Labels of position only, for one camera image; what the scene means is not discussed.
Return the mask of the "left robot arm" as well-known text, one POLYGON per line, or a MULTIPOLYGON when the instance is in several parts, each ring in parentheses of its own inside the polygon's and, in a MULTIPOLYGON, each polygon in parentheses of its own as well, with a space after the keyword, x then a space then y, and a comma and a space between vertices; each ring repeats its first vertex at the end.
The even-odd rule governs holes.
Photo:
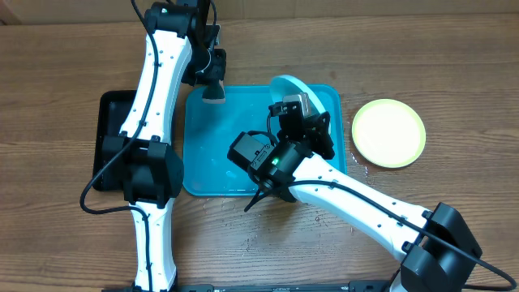
POLYGON ((154 2, 138 14, 146 56, 135 91, 101 98, 89 186, 122 191, 135 227, 137 271, 129 291, 174 291, 172 212, 184 166, 174 151, 181 84, 204 86, 206 103, 225 101, 226 53, 212 1, 154 2))

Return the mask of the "green and pink sponge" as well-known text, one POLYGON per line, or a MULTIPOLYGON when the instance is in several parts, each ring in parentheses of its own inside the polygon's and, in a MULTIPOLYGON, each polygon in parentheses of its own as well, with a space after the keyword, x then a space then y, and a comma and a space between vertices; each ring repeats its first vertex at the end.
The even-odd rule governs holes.
POLYGON ((202 101, 206 104, 225 103, 225 90, 220 83, 210 84, 202 93, 202 101))

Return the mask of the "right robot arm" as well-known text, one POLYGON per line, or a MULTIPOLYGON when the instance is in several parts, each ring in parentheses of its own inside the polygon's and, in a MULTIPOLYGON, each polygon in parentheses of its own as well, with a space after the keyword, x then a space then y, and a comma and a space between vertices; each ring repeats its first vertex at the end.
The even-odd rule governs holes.
POLYGON ((461 214, 439 203, 434 210, 394 199, 333 168, 329 114, 309 115, 300 102, 268 108, 279 117, 278 142, 256 152, 246 167, 261 200, 323 208, 369 235, 400 263, 389 291, 461 291, 482 250, 461 214))

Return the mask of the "light blue plate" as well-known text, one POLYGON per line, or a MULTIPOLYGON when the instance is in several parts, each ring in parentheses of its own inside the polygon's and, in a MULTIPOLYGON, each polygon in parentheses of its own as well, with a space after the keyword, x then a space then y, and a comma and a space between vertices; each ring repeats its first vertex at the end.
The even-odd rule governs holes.
POLYGON ((323 114, 325 112, 322 101, 316 93, 310 89, 303 81, 292 75, 278 75, 271 79, 269 91, 274 104, 282 102, 286 96, 306 93, 310 102, 313 114, 323 114))

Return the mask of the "yellow-green plate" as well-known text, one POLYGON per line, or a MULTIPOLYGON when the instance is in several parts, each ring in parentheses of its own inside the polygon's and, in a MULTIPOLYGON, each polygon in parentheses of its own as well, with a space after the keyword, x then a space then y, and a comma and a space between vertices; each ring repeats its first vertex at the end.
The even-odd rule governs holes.
POLYGON ((351 134, 355 148, 370 163, 398 169, 414 163, 427 141, 425 125, 407 104, 378 99, 354 115, 351 134))

